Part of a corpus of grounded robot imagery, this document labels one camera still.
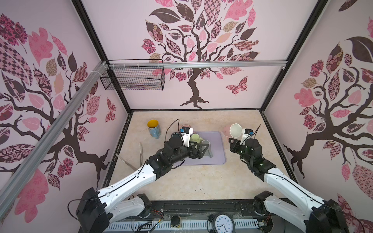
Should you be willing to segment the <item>blue butterfly mug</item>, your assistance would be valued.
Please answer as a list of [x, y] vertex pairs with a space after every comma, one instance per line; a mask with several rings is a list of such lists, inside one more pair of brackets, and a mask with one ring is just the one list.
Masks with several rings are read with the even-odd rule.
[[159, 137], [161, 136], [161, 129], [159, 126], [159, 122], [155, 119], [152, 119], [148, 121], [147, 127], [148, 127], [150, 135], [155, 139], [159, 139]]

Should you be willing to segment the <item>pink patterned mug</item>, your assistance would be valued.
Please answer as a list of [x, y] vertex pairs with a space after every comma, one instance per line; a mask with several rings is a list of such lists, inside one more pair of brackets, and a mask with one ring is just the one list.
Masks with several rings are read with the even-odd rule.
[[225, 126], [222, 133], [227, 138], [234, 138], [234, 139], [241, 140], [242, 130], [243, 130], [243, 128], [240, 124], [234, 123], [234, 124]]

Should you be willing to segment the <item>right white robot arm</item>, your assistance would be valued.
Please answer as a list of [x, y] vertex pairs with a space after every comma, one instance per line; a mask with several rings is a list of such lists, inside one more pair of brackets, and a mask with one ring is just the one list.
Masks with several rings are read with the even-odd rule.
[[334, 200], [326, 201], [287, 177], [271, 161], [263, 157], [257, 139], [243, 141], [230, 138], [230, 151], [239, 155], [252, 174], [276, 188], [289, 199], [282, 201], [269, 191], [254, 198], [254, 209], [260, 214], [275, 214], [304, 233], [347, 233], [344, 212]]

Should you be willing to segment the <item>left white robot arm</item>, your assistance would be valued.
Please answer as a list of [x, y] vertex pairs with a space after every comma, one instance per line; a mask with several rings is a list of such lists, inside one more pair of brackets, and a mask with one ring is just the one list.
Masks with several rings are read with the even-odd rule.
[[86, 190], [76, 210], [81, 233], [102, 233], [107, 227], [130, 216], [147, 217], [152, 203], [145, 194], [128, 200], [138, 189], [170, 172], [175, 163], [186, 158], [201, 159], [209, 144], [190, 142], [185, 146], [181, 138], [171, 137], [144, 165], [126, 178], [106, 188]]

